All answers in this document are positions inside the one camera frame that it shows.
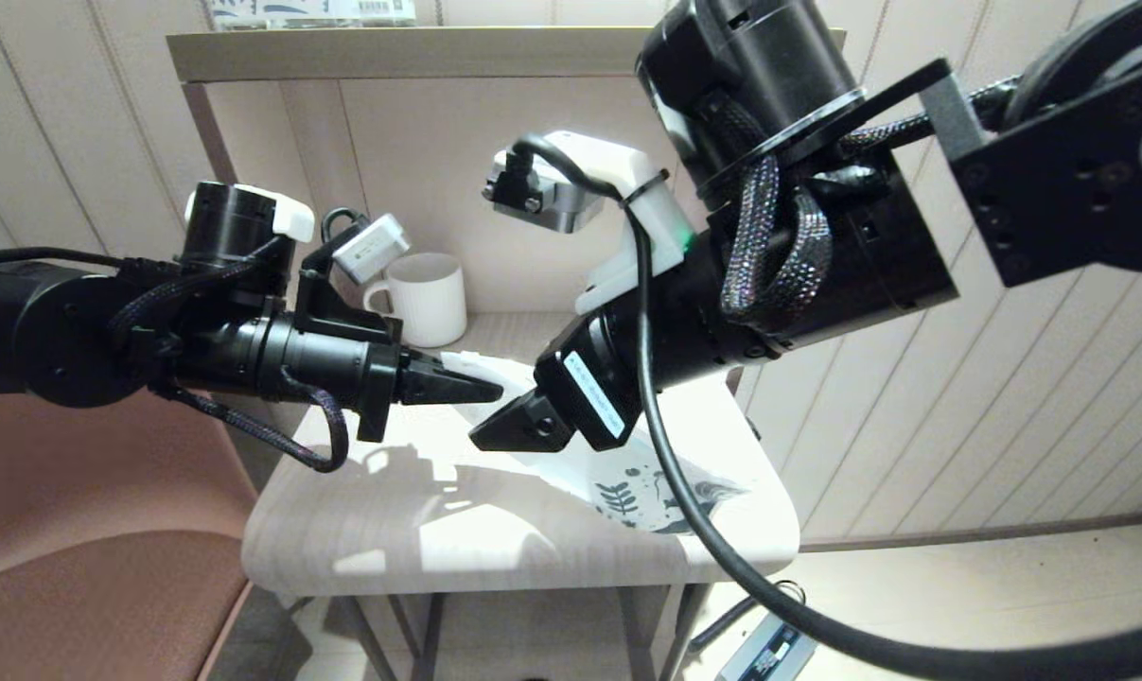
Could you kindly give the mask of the white blue-patterned plastic bag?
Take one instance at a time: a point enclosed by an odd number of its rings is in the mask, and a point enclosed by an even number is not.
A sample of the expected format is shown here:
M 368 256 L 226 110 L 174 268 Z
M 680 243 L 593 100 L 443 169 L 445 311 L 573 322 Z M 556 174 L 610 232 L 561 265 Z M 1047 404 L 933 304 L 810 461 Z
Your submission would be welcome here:
M 447 368 L 458 374 L 494 382 L 504 393 L 493 404 L 458 404 L 457 412 L 472 427 L 478 426 L 488 415 L 513 398 L 522 396 L 534 388 L 532 366 L 510 360 L 483 355 L 474 352 L 441 352 L 440 360 Z M 723 409 L 735 410 L 725 383 L 716 376 L 679 384 L 659 395 L 659 407 L 665 426 L 670 436 L 675 430 L 689 430 L 689 443 L 681 444 L 674 439 L 679 468 L 686 474 L 689 488 L 697 504 L 706 514 L 711 514 L 719 505 L 751 492 L 751 482 L 743 476 L 730 476 L 714 465 L 701 466 L 689 456 L 700 444 L 709 442 L 706 422 Z M 588 507 L 627 529 L 644 532 L 691 534 L 691 526 L 679 512 L 669 482 L 657 460 L 657 452 L 650 443 L 648 423 L 637 422 L 626 444 L 612 451 L 593 451 L 584 435 L 571 436 L 565 448 L 557 452 L 523 452 L 505 449 L 505 456 L 515 460 L 529 475 L 536 475 L 554 490 L 568 492 L 576 500 L 584 500 Z

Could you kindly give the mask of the white ribbed mug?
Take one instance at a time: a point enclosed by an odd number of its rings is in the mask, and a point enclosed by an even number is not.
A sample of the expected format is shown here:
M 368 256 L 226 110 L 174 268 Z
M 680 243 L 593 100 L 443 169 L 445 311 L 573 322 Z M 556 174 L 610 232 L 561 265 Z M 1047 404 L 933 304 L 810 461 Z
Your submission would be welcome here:
M 363 293 L 364 309 L 402 322 L 401 338 L 416 348 L 460 340 L 468 327 L 463 263 L 447 253 L 416 253 L 394 261 Z

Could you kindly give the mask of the light wood shelf table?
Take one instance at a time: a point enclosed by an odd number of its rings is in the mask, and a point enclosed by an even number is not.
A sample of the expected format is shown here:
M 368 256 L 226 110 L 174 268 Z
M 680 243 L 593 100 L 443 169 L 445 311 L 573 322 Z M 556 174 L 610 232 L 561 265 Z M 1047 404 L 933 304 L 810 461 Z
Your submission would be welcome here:
M 571 318 L 585 272 L 627 239 L 606 208 L 584 237 L 493 213 L 491 159 L 571 129 L 648 151 L 695 230 L 705 208 L 632 78 L 635 27 L 341 27 L 168 37 L 219 181 L 317 210 L 394 213 L 420 251 L 467 270 L 453 352 L 526 368 Z M 480 452 L 452 407 L 395 407 L 384 444 L 340 473 L 281 463 L 243 547 L 256 585 L 325 600 L 396 676 L 653 678 L 721 569 L 692 537 L 628 530 Z

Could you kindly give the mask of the pinkish brown chair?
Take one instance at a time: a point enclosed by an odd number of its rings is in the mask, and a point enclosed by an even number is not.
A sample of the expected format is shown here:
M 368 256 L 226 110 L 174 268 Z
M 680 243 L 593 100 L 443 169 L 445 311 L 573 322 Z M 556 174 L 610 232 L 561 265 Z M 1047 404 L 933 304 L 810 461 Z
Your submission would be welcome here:
M 226 428 L 0 395 L 0 681 L 203 681 L 250 592 Z

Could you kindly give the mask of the printed package with barcode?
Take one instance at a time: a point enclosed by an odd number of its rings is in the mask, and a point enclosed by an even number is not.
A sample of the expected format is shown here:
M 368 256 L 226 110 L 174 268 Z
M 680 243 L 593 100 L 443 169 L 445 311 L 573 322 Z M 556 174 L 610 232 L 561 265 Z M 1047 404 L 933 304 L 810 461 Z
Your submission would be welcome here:
M 415 0 L 204 0 L 216 29 L 412 27 Z

